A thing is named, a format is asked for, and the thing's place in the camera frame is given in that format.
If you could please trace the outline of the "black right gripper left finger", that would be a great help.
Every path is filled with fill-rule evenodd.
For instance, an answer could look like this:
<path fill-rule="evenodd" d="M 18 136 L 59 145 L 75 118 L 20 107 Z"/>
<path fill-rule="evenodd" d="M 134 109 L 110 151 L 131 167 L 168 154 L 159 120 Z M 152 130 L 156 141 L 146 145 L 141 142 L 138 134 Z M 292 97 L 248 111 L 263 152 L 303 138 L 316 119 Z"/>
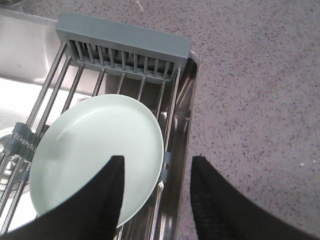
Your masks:
<path fill-rule="evenodd" d="M 125 158 L 113 155 L 67 200 L 37 219 L 3 234 L 2 240 L 112 240 L 125 188 Z"/>

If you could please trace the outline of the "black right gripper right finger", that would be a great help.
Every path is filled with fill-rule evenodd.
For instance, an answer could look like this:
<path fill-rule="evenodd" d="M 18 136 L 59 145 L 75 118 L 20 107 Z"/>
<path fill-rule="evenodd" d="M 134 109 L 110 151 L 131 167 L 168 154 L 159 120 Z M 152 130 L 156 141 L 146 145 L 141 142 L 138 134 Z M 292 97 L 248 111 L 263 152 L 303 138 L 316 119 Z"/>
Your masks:
<path fill-rule="evenodd" d="M 254 204 L 201 155 L 193 156 L 190 203 L 200 240 L 314 240 Z"/>

